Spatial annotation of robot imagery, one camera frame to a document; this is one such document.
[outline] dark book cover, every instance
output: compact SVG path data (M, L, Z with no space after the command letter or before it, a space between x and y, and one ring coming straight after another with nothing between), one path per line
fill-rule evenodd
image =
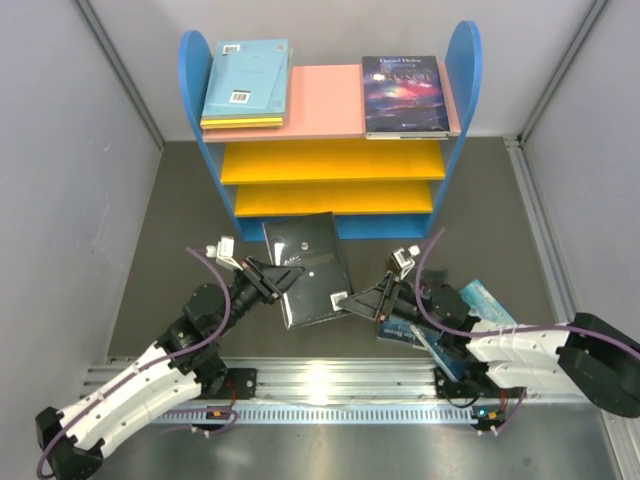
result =
M368 134L448 132L436 57L363 57Z
M281 300L288 329L348 315L337 305L353 289L333 214L265 222L264 233L274 265L305 267Z

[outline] book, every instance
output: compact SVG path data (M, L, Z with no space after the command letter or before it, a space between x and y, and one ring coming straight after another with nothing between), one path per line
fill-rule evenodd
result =
M353 293L335 218L305 215L263 224L274 265L305 267L280 300L287 329L348 315L338 302Z
M200 126L205 129L240 128L240 127L280 127L284 123L282 117L259 118L225 118L202 119Z
M291 50L287 40L218 42L209 75L200 126L223 128L282 125L287 107Z
M500 325L516 325L514 318L504 309L504 307L491 295L480 280L473 280L460 290L462 299L471 307L469 315L498 323ZM391 316L388 320L378 325L378 340L403 343L407 346L420 350L427 350L433 356L436 363L443 369L449 378L460 379L464 375L466 364L450 358L446 352L440 348L438 341L440 333L422 325L416 325L429 348L427 349L411 331L411 322L403 318Z
M363 57L366 138L445 139L450 134L434 56Z

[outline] white bracket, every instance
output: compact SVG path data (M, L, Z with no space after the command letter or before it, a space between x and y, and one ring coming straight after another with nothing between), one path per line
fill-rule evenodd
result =
M233 237L220 237L218 245L207 245L207 257L215 258L216 263L227 270L242 270L242 266L233 258Z

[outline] light blue book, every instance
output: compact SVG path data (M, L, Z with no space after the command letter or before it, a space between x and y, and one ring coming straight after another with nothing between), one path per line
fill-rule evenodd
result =
M289 81L289 42L218 42L203 118L284 116Z

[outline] cable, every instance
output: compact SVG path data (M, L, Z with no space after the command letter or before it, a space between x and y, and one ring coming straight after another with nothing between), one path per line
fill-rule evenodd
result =
M458 335L460 337L467 337L467 338L495 337L495 336L502 335L504 333L504 330L507 330L513 333L548 332L548 331L562 331L562 332L577 333L577 334L595 338L596 340L600 340L610 345L613 345L614 347L619 348L623 352L628 353L629 355L634 357L636 360L640 361L640 352L630 347L629 345L626 345L624 342L621 342L620 340L610 337L609 335L593 332L591 330L587 330L586 328L576 327L574 325L526 326L526 327L507 328L502 330L491 330L488 332L465 332L464 330L456 330L455 328L447 327L446 325L443 325L442 323L438 322L429 314L429 312L427 312L427 309L424 307L424 304L422 303L422 297L420 295L420 289L417 285L419 285L420 276L422 275L422 271L424 270L424 265L427 261L427 258L429 257L429 254L431 253L431 250L433 250L433 247L436 245L438 240L440 240L440 237L442 236L443 233L444 233L444 228L440 229L440 231L435 234L432 240L427 241L425 245L423 245L424 254L422 255L422 258L420 259L420 263L418 264L418 268L416 269L416 278L415 278L416 286L414 287L416 304L418 306L418 309L420 310L420 313L422 313L422 316L431 325L436 327L438 330L441 330L446 333L450 333L452 335Z
M449 397L449 394L447 393L447 391L445 389L442 389L442 394L444 395L444 398L447 400L447 402L449 402L451 405L453 405L456 408L469 408L469 407L473 406L478 400L480 400L480 397L474 397L471 401L469 401L467 403L463 403L462 405L460 405L458 403L453 403L451 401L451 397Z
M522 392L520 392L520 397L518 398L518 402L516 403L516 406L513 407L513 410L511 411L511 414L507 417L507 419L504 421L504 423L502 425L500 425L498 428L496 428L495 430L495 434L498 435L500 433L502 433L502 431L507 428L507 426L513 421L513 419L515 418L516 414L520 411L520 407L522 406L522 402L524 401L524 398L527 396L527 390L526 389L522 389Z
M500 408L502 408L503 412L507 411L508 405L509 397L507 396L507 392L505 390L500 390Z
M222 293L224 295L224 314L223 314L222 322L220 323L220 326L209 337L205 338L203 341L197 343L196 345L192 345L191 347L187 347L182 350L178 350L176 352L165 355L163 357L156 358L155 360L152 360L151 362L141 366L140 368L138 368L137 373L136 372L130 373L129 375L124 377L122 380L120 380L118 383L116 383L113 387L111 387L109 390L104 392L101 397L94 400L87 407L85 407L84 410L82 410L78 415L76 415L73 419L71 419L71 421L67 425L62 427L62 429L60 429L60 431L51 439L51 441L47 444L47 446L42 450L42 455L40 455L40 458L38 459L38 464L36 466L36 475L40 480L47 480L49 478L54 477L53 472L46 474L42 470L44 467L45 461L47 461L47 457L53 450L53 447L57 445L57 443L62 439L62 437L65 436L67 432L71 430L80 421L80 419L82 419L85 415L89 414L94 408L96 408L100 404L100 402L102 402L102 400L113 395L114 392L122 388L122 386L126 385L129 381L135 378L135 376L138 375L139 373L144 372L145 370L148 370L154 365L157 365L160 362L164 362L165 360L173 360L175 358L181 357L182 355L187 355L189 353L195 352L196 350L200 350L201 348L206 347L211 342L213 342L224 331L224 328L227 326L227 323L229 322L229 315L231 314L231 296L229 295L229 289L227 288L227 285L224 279L222 278L222 275L220 275L220 272L218 272L216 267L214 267L209 262L209 260L207 260L206 257L204 257L201 253L197 252L191 247L187 248L187 252L189 252L195 258L200 260L200 262L202 262L204 266L206 266L209 269L209 271L213 273L213 276L216 277L216 280L218 281L218 285L220 286L220 289L222 290Z
M177 409L177 410L169 410L169 412L167 413L187 413L187 412L222 412L222 413L227 413L231 416L231 420L229 420L229 422L227 422L224 426L222 426L222 428L219 428L218 430L214 430L214 431L208 431L208 430L202 430L200 428L194 427L192 425L176 425L173 427L168 427L168 428L164 428L162 429L162 431L158 432L157 435L153 436L150 440L148 440L147 442L144 442L142 445L140 445L137 449L135 449L133 452L128 452L128 455L126 455L124 458L120 459L117 462L110 462L110 463L106 463L105 464L105 468L107 470L116 470L118 468L120 468L127 460L129 460L131 457L134 457L135 455L139 454L142 450L144 450L146 447L149 446L150 443L155 442L158 438L168 434L168 433L172 433L172 432L176 432L176 431L191 431L192 433L202 433L205 438L209 438L212 435L219 435L220 433L224 433L226 430L228 430L229 428L231 428L231 426L233 424L235 424L238 421L238 417L239 417L239 413L233 409L230 408L217 408L217 407L211 407L211 408L193 408L193 409Z

